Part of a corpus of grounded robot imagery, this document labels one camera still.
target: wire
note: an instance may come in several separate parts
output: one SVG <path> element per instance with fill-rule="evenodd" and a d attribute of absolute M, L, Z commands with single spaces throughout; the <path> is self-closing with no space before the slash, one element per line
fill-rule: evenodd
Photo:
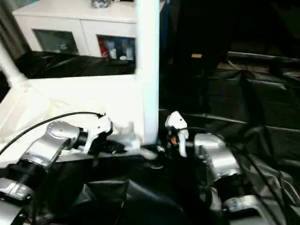
<path fill-rule="evenodd" d="M 201 130 L 201 131 L 204 131 L 204 132 L 209 132 L 213 135 L 216 135 L 217 137 L 221 138 L 222 140 L 223 137 L 219 134 L 214 134 L 210 131 L 208 131 L 207 129 L 205 128 L 201 128 L 201 127 L 185 127 L 185 128 L 182 128 L 182 129 L 179 129 L 178 132 L 180 132 L 181 130 Z M 264 174 L 261 172 L 261 170 L 258 168 L 258 166 L 255 164 L 255 162 L 244 152 L 242 151 L 235 151 L 236 153 L 240 153 L 242 154 L 251 164 L 252 166 L 257 170 L 259 176 L 262 178 L 263 182 L 265 183 L 265 185 L 268 187 L 268 189 L 270 190 L 270 192 L 272 193 L 273 197 L 274 197 L 274 200 L 277 202 L 277 204 L 279 205 L 282 213 L 284 214 L 285 216 L 285 220 L 286 220 L 286 223 L 288 224 L 288 220 L 287 220 L 287 217 L 286 217 L 286 214 L 285 214 L 285 208 L 283 206 L 283 204 L 281 203 L 280 201 L 280 198 L 278 197 L 278 195 L 275 193 L 275 191 L 273 190 L 273 188 L 270 186 L 269 182 L 267 181 L 266 177 L 264 176 Z M 268 212 L 271 214 L 273 220 L 275 221 L 276 224 L 280 225 L 280 222 L 278 221 L 277 217 L 275 217 L 273 211 L 262 201 L 262 204 L 264 205 L 264 207 L 268 210 Z"/>
<path fill-rule="evenodd" d="M 256 163 L 253 161 L 253 159 L 251 159 L 251 157 L 249 155 L 247 155 L 245 152 L 243 151 L 236 151 L 236 153 L 241 154 L 245 157 L 245 159 L 250 162 L 250 164 L 255 168 L 255 170 L 258 172 L 258 175 L 261 177 L 261 179 L 263 180 L 263 182 L 265 183 L 265 185 L 268 187 L 268 189 L 270 190 L 271 194 L 274 197 L 274 200 L 277 202 L 277 204 L 279 205 L 284 217 L 285 217 L 285 221 L 286 224 L 288 223 L 287 217 L 286 217 L 286 213 L 285 213 L 285 208 L 283 206 L 283 204 L 280 201 L 280 198 L 278 197 L 278 195 L 276 194 L 276 192 L 274 191 L 274 189 L 271 187 L 271 185 L 269 184 L 267 178 L 265 177 L 265 175 L 262 173 L 262 171 L 258 168 L 258 166 L 256 165 Z M 281 223 L 278 221 L 277 217 L 274 215 L 273 211 L 262 201 L 263 205 L 265 206 L 265 208 L 269 211 L 269 213 L 271 214 L 271 216 L 273 217 L 273 220 L 276 222 L 276 224 L 280 225 Z"/>
<path fill-rule="evenodd" d="M 203 132 L 205 132 L 205 133 L 210 133 L 210 134 L 212 134 L 212 135 L 214 135 L 214 136 L 217 136 L 217 137 L 220 138 L 221 140 L 224 140 L 224 137 L 223 137 L 222 135 L 217 134 L 217 133 L 212 132 L 212 131 L 209 131 L 209 130 L 206 129 L 206 128 L 201 128 L 201 127 L 185 127 L 185 128 L 181 128 L 181 129 L 177 130 L 177 133 L 179 133 L 179 132 L 182 131 L 182 130 L 201 130 L 201 131 L 203 131 Z"/>
<path fill-rule="evenodd" d="M 72 115 L 78 115 L 78 114 L 91 114 L 91 115 L 96 115 L 98 116 L 98 118 L 101 118 L 103 115 L 99 114 L 99 113 L 96 113 L 96 112 L 71 112 L 71 113 L 66 113 L 66 114 L 63 114 L 63 115 L 60 115 L 60 116 L 56 116 L 56 117 L 53 117 L 53 118 L 50 118 L 48 120 L 45 120 L 45 121 L 42 121 L 26 130 L 24 130 L 23 132 L 21 132 L 18 136 L 16 136 L 13 140 L 11 140 L 9 143 L 7 143 L 6 146 L 3 147 L 3 149 L 0 150 L 0 155 L 7 149 L 9 148 L 9 146 L 11 146 L 13 143 L 15 143 L 17 140 L 19 140 L 22 136 L 24 136 L 26 133 L 32 131 L 33 129 L 43 125 L 43 124 L 46 124 L 48 122 L 51 122 L 51 121 L 54 121 L 54 120 L 57 120 L 57 119 L 60 119 L 60 118 L 63 118 L 63 117 L 67 117 L 67 116 L 72 116 Z"/>

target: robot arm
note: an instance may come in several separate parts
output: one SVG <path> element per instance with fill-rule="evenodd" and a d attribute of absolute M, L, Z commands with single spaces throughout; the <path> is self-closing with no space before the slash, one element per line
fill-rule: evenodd
<path fill-rule="evenodd" d="M 107 137 L 112 128 L 107 116 L 100 118 L 97 128 L 89 132 L 63 121 L 50 123 L 45 134 L 30 145 L 20 160 L 7 166 L 7 176 L 0 178 L 0 224 L 23 224 L 23 205 L 34 196 L 62 150 L 77 148 L 88 154 L 98 135 L 105 133 Z"/>
<path fill-rule="evenodd" d="M 226 143 L 210 133 L 196 134 L 193 141 L 187 141 L 188 129 L 178 112 L 173 112 L 165 123 L 169 129 L 169 146 L 178 148 L 182 157 L 187 157 L 186 147 L 194 148 L 194 157 L 205 164 L 207 184 L 217 189 L 222 211 L 230 218 L 230 224 L 237 224 L 235 218 L 251 223 L 251 217 L 258 215 L 264 225 L 275 225 L 272 216 L 258 198 L 252 194 L 251 187 L 245 185 L 240 166 Z"/>

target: bottle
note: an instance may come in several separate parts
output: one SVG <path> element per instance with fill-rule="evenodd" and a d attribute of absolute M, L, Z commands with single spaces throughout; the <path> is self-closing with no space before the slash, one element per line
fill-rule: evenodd
<path fill-rule="evenodd" d="M 108 52 L 107 52 L 107 49 L 104 45 L 103 38 L 99 37 L 98 41 L 99 41 L 99 45 L 100 45 L 101 57 L 102 58 L 108 58 Z"/>

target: black tarp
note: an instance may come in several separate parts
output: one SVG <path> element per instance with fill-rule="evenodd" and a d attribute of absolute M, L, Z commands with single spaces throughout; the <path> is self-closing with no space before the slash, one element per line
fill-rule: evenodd
<path fill-rule="evenodd" d="M 127 62 L 54 53 L 29 53 L 17 65 L 29 78 L 134 72 Z M 300 224 L 299 88 L 296 77 L 280 73 L 178 76 L 166 69 L 160 74 L 160 138 L 173 110 L 190 127 L 221 134 L 280 224 L 287 224 L 285 219 Z M 207 193 L 201 167 L 196 159 L 164 154 L 156 161 L 114 157 L 57 163 L 40 190 L 38 224 L 222 224 L 200 200 Z M 281 210 L 285 218 L 279 217 Z"/>

